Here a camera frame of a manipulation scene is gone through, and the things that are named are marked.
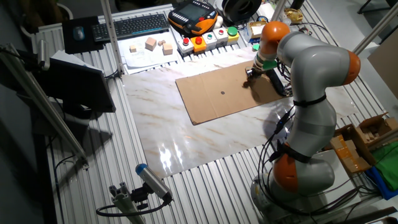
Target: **mouse pad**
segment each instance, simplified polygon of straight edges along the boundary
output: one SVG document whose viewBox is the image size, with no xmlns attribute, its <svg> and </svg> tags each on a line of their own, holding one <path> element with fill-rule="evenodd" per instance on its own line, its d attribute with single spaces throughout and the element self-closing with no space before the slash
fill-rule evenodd
<svg viewBox="0 0 398 224">
<path fill-rule="evenodd" d="M 65 44 L 65 52 L 67 54 L 78 54 L 83 52 L 89 52 L 93 50 L 102 50 L 104 45 L 102 43 L 94 43 L 93 32 L 91 26 L 98 24 L 98 18 L 96 16 L 86 17 L 81 19 L 72 19 L 62 23 L 63 43 Z M 85 38 L 83 40 L 75 40 L 73 38 L 73 28 L 76 26 L 82 26 Z"/>
</svg>

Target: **white paper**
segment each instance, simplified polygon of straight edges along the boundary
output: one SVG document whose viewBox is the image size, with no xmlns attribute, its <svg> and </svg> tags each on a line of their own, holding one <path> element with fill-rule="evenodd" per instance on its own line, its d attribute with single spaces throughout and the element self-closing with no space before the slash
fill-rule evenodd
<svg viewBox="0 0 398 224">
<path fill-rule="evenodd" d="M 148 37 L 152 37 L 156 40 L 156 47 L 154 51 L 150 51 L 145 48 L 145 42 L 147 41 Z M 157 43 L 161 40 L 166 41 L 168 44 L 172 44 L 173 54 L 163 54 L 163 46 L 157 45 Z M 178 60 L 177 44 L 171 32 L 151 34 L 142 37 L 131 38 L 128 40 L 119 40 L 118 44 L 124 68 L 130 75 L 150 69 L 156 65 Z M 131 45 L 136 46 L 137 52 L 130 52 Z"/>
</svg>

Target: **mouse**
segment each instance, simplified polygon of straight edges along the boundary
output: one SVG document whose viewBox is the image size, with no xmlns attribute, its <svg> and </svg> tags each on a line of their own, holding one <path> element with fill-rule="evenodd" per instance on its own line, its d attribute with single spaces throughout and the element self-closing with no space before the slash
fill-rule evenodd
<svg viewBox="0 0 398 224">
<path fill-rule="evenodd" d="M 85 39 L 84 28 L 81 26 L 73 28 L 73 38 L 77 41 L 84 40 Z"/>
</svg>

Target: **aluminum profile table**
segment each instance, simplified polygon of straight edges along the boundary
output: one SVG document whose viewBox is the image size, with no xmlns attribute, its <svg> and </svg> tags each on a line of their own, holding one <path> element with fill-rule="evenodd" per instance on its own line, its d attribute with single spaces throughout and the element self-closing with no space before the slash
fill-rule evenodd
<svg viewBox="0 0 398 224">
<path fill-rule="evenodd" d="M 136 11 L 114 14 L 114 20 L 129 19 L 137 16 L 151 14 L 165 14 L 172 10 L 172 5 L 164 5 Z M 304 14 L 303 22 L 315 22 L 323 25 L 310 2 L 305 1 L 301 8 Z M 313 32 L 313 36 L 324 42 L 335 45 L 336 42 L 328 32 L 315 26 L 307 26 Z M 182 36 L 171 29 L 176 40 Z M 43 39 L 49 43 L 50 54 L 64 49 L 62 26 L 55 24 L 41 27 L 32 38 L 32 45 L 36 51 L 36 43 Z M 250 46 L 242 38 L 232 46 L 226 46 L 205 52 L 200 55 L 191 55 L 175 62 L 163 64 L 152 69 L 168 67 L 190 60 L 198 60 L 216 54 L 223 54 L 232 50 Z M 110 44 L 106 44 L 103 50 L 75 54 L 88 64 L 102 68 L 106 75 L 116 70 L 116 62 Z M 105 205 L 111 205 L 111 194 L 108 187 L 127 183 L 130 189 L 142 186 L 142 180 L 135 173 L 135 167 L 145 163 L 146 159 L 142 150 L 139 134 L 131 113 L 123 82 L 118 79 L 108 81 L 109 89 L 117 108 L 115 113 L 97 114 L 90 121 L 88 132 L 83 141 L 83 148 L 88 157 L 89 169 L 85 170 L 78 161 L 73 158 L 61 164 L 57 169 L 57 177 L 60 186 L 60 202 L 55 190 L 55 178 L 53 169 L 50 169 L 53 185 L 54 204 L 57 211 L 58 223 L 129 223 L 127 218 L 106 218 L 96 215 L 95 210 Z M 362 120 L 381 114 L 384 111 L 380 102 L 374 96 L 368 85 L 359 76 L 353 83 L 345 86 L 353 103 L 359 109 L 359 113 L 352 114 L 338 120 L 338 127 L 347 124 L 357 126 Z M 72 154 L 62 140 L 56 139 L 52 143 L 53 155 L 47 149 L 50 167 L 63 158 Z M 256 176 L 256 167 L 259 161 L 261 148 L 254 147 L 231 156 L 209 162 L 179 174 L 164 178 L 174 195 L 174 202 L 158 212 L 144 215 L 147 223 L 261 223 L 266 218 L 254 206 L 250 197 L 250 184 Z M 371 183 L 362 175 L 353 179 L 355 185 L 367 185 Z M 367 200 L 363 205 L 375 202 L 379 198 Z M 148 200 L 149 207 L 158 207 L 161 201 L 151 195 Z M 325 223 L 348 212 L 348 208 L 339 213 L 327 214 L 315 217 L 319 223 Z M 279 223 L 311 223 L 308 218 L 291 215 L 279 220 Z"/>
</svg>

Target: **green button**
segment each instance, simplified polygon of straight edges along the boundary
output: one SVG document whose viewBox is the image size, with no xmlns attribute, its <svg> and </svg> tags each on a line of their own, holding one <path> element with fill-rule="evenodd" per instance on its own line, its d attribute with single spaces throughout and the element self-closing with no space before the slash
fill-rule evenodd
<svg viewBox="0 0 398 224">
<path fill-rule="evenodd" d="M 259 44 L 254 44 L 253 45 L 253 50 L 254 51 L 258 51 L 260 49 L 260 45 Z"/>
<path fill-rule="evenodd" d="M 235 27 L 229 27 L 228 28 L 228 35 L 230 36 L 235 36 L 236 34 L 238 34 L 238 29 Z"/>
</svg>

